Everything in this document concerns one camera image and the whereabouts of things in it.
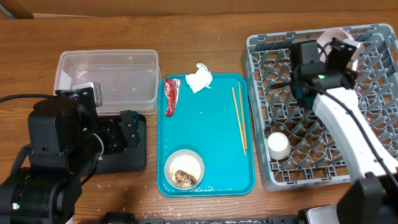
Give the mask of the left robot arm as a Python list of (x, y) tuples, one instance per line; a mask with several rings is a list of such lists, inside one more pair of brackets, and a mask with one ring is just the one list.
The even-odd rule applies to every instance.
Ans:
[(92, 87), (37, 97), (28, 116), (30, 144), (1, 184), (1, 223), (72, 223), (82, 187), (102, 155), (143, 142), (145, 117), (131, 110), (98, 116), (99, 94)]

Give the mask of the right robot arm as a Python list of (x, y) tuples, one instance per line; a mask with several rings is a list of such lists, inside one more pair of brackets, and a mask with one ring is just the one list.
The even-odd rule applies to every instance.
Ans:
[(354, 90), (363, 45), (336, 37), (327, 43), (289, 47), (290, 89), (297, 103), (313, 110), (346, 163), (351, 187), (335, 205), (300, 212), (305, 223), (397, 223), (397, 159), (381, 144), (361, 113)]

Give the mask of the large white plate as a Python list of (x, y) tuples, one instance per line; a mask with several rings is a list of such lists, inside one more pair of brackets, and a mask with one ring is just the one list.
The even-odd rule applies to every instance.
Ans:
[(359, 47), (354, 53), (355, 61), (351, 59), (351, 61), (347, 64), (347, 67), (352, 69), (353, 71), (357, 71), (358, 68), (358, 58), (363, 49), (363, 44), (354, 40), (354, 37), (345, 31), (343, 28), (334, 27), (329, 28), (318, 38), (317, 43), (324, 47), (326, 54), (328, 55), (331, 52), (331, 47), (326, 46), (327, 43), (332, 41), (332, 38), (336, 37), (339, 40), (344, 41), (345, 39), (349, 39), (350, 44), (354, 44), (356, 47)]

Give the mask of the white paper cup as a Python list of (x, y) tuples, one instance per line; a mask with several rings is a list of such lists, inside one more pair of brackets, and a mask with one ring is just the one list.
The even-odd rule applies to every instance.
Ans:
[(290, 141), (284, 133), (274, 132), (268, 139), (270, 157), (275, 160), (285, 159), (291, 151)]

